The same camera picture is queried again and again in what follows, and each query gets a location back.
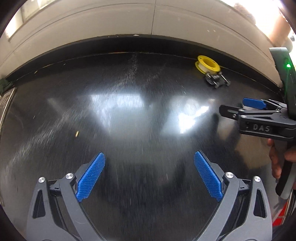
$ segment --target black handle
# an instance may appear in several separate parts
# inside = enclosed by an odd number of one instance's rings
[[[287,149],[296,145],[296,142],[288,142]],[[283,199],[288,199],[296,179],[296,162],[284,161],[281,177],[276,185],[276,193]]]

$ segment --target black table surface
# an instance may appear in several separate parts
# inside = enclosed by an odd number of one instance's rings
[[[194,62],[106,54],[56,63],[19,79],[2,129],[0,194],[21,234],[26,236],[38,178],[62,178],[99,152],[106,166],[82,204],[106,240],[197,236],[218,204],[194,166],[197,150],[238,178],[259,175],[274,216],[282,200],[274,191],[266,140],[240,135],[237,123],[221,117],[218,108],[238,106],[244,97],[279,97],[227,69],[231,85],[215,89]]]

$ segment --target yellow ring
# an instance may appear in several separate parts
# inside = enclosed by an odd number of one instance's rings
[[[198,61],[195,62],[195,66],[203,74],[205,74],[206,72],[204,72],[203,70],[201,70],[201,68],[199,68],[199,66],[198,66],[199,63],[202,64],[207,69],[210,69],[210,70],[215,71],[215,72],[220,72],[221,68],[220,68],[219,64],[217,64],[211,58],[209,58],[207,56],[204,56],[204,55],[199,55],[197,57],[197,59],[198,59]]]

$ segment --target wall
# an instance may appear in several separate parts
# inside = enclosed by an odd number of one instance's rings
[[[98,36],[153,34],[201,43],[281,85],[266,36],[219,0],[57,0],[9,40],[0,38],[0,77],[53,48]]]

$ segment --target dark green object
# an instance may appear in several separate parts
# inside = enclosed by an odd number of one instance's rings
[[[284,84],[289,118],[296,120],[296,72],[289,52],[285,47],[269,48],[269,50]]]
[[[6,92],[12,86],[12,84],[12,82],[9,82],[6,79],[0,79],[0,95]]]

